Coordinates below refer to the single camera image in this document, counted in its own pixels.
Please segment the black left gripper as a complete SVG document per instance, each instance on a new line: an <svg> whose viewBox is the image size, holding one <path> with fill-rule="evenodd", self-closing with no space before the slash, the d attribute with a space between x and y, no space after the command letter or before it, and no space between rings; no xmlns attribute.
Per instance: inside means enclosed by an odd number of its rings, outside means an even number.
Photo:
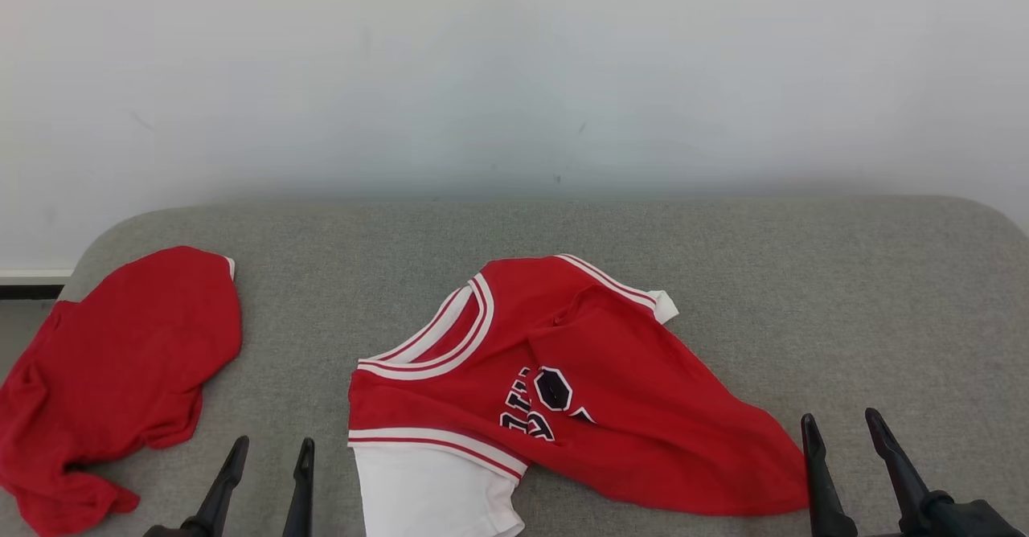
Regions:
<svg viewBox="0 0 1029 537"><path fill-rule="evenodd" d="M180 527L153 525L143 537L222 536L232 492L241 482L248 449L248 436L236 438L227 460L222 464L194 515L181 523ZM304 438L293 469L295 486L282 537L311 537L313 534L314 457L315 442L312 438Z"/></svg>

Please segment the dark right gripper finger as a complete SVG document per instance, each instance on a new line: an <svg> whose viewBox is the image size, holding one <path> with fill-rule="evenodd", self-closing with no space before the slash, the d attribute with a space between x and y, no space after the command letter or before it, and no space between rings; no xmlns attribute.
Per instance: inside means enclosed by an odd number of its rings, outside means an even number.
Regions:
<svg viewBox="0 0 1029 537"><path fill-rule="evenodd" d="M801 417L802 452L807 471L810 533L812 536L850 536L859 534L839 501L833 478L826 463L826 442L812 413Z"/></svg>
<svg viewBox="0 0 1029 537"><path fill-rule="evenodd" d="M900 521L898 527L903 535L929 535L930 521L924 510L925 499L930 490L911 462L900 442L892 433L881 411L865 408L865 422L870 430L872 445L884 461L893 492L896 495Z"/></svg>

